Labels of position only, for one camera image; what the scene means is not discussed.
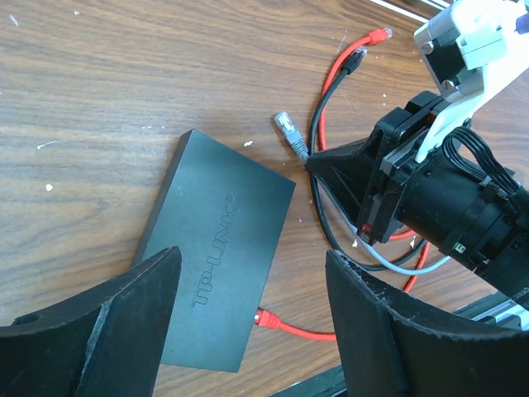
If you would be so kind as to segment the black network switch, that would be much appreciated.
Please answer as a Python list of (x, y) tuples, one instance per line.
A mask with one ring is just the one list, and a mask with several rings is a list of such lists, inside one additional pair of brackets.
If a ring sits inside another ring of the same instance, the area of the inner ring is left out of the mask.
[(181, 252), (165, 365), (240, 369), (294, 189), (202, 132), (180, 137), (134, 255)]

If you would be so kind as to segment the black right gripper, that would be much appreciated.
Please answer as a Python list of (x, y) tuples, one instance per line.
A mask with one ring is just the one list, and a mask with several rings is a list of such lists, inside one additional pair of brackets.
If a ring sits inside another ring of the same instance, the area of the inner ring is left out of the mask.
[(311, 192), (326, 187), (363, 242), (387, 242), (402, 225), (399, 211), (417, 173), (419, 147), (447, 101), (423, 91), (374, 126), (369, 138), (311, 154), (307, 158)]

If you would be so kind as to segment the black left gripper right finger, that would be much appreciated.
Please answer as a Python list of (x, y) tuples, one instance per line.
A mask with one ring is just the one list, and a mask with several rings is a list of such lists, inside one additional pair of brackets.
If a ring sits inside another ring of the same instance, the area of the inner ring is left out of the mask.
[(526, 396), (528, 334), (426, 304), (326, 254), (326, 286), (350, 396)]

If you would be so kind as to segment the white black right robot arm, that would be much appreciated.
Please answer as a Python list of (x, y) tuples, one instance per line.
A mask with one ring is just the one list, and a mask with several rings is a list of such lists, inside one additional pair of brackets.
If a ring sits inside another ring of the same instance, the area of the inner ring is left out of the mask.
[(419, 93), (367, 138), (311, 155), (307, 170), (366, 243), (385, 243), (408, 227), (526, 307), (528, 192), (464, 125), (415, 160), (446, 105), (437, 94)]

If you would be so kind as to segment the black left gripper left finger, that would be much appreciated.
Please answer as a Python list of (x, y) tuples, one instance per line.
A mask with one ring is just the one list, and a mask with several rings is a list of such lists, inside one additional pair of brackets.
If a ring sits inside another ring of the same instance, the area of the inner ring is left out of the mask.
[(1, 328), (3, 396), (150, 396), (181, 271), (177, 247)]

